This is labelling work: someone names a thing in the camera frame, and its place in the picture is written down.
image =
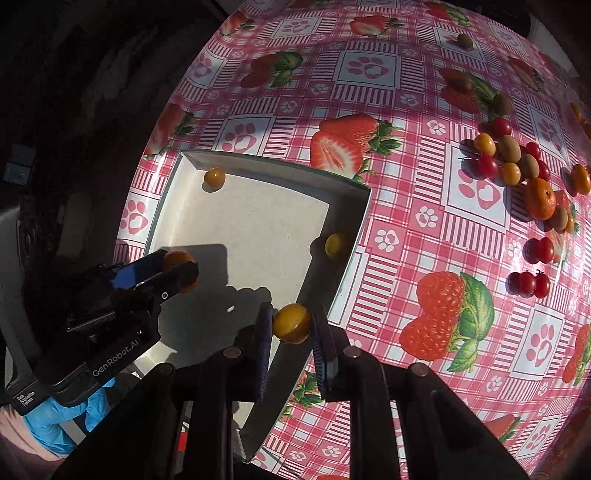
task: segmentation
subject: white tray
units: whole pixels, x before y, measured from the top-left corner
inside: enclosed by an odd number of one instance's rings
[[[226,172],[226,183],[212,192],[203,176],[214,166]],[[137,360],[138,367],[146,373],[164,361],[176,367],[204,361],[253,324],[263,301],[277,309],[297,301],[328,314],[348,259],[329,260],[324,240],[343,232],[356,245],[369,194],[364,185],[296,164],[222,152],[183,154],[158,206],[146,252],[191,253],[199,285],[163,304],[161,341]],[[245,445],[246,457],[256,453],[281,414],[310,352],[309,343],[285,345],[282,360],[274,362],[279,347],[274,337],[271,370],[277,375],[269,375],[265,414],[254,422],[254,437],[262,439]],[[238,405],[239,429],[251,408]],[[252,438],[252,432],[246,436]]]

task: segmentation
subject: metal screw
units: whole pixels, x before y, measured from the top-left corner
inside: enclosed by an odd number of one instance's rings
[[[170,375],[173,372],[173,366],[171,364],[159,364],[158,365],[158,371],[164,375],[165,377],[167,377],[168,375]]]
[[[426,377],[429,374],[429,367],[425,364],[412,364],[410,371],[417,377]]]
[[[361,355],[361,349],[355,345],[347,345],[343,348],[343,353],[349,358],[357,358]]]
[[[241,355],[242,350],[240,350],[237,346],[229,346],[223,351],[223,356],[226,358],[238,358]]]

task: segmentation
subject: raspberry print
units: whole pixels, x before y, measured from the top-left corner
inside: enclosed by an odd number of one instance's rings
[[[455,324],[453,317],[420,316],[403,328],[400,345],[406,353],[421,360],[431,362],[443,358]]]
[[[418,304],[432,316],[455,317],[462,308],[465,283],[453,272],[425,275],[417,284]]]

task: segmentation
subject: pink checkered tablecloth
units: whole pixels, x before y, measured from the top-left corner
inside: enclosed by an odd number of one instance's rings
[[[472,49],[457,45],[458,33],[474,40]],[[115,260],[143,255],[179,150],[261,155],[364,181],[372,200],[353,255],[355,280],[330,320],[381,361],[409,365],[416,352],[400,338],[425,315],[421,281],[462,273],[461,288],[491,299],[492,324],[474,338],[463,333],[456,350],[433,354],[430,366],[528,473],[547,478],[591,412],[588,354],[578,378],[563,379],[589,316],[591,204],[565,195],[575,232],[548,233],[557,262],[527,263],[526,240],[544,232],[519,188],[462,169],[460,142],[476,136],[486,112],[475,96],[450,90],[449,69],[511,98],[513,137],[540,145],[551,185],[563,189],[561,168],[582,160],[561,128],[555,99],[563,76],[503,25],[413,0],[246,0],[199,53],[158,121],[129,190]],[[507,292],[509,273],[538,269],[550,277],[548,297]],[[579,341],[584,347],[588,338]],[[286,478],[348,473],[349,406],[322,403],[313,372],[310,362],[254,459]]]

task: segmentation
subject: gloved hand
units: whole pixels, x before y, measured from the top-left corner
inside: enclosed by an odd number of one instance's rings
[[[93,393],[86,401],[75,407],[63,407],[53,398],[48,398],[35,410],[27,413],[25,425],[47,450],[58,455],[69,455],[76,445],[61,428],[65,423],[86,412],[86,430],[91,432],[109,413],[104,387],[115,385],[115,379],[109,380],[102,388]]]

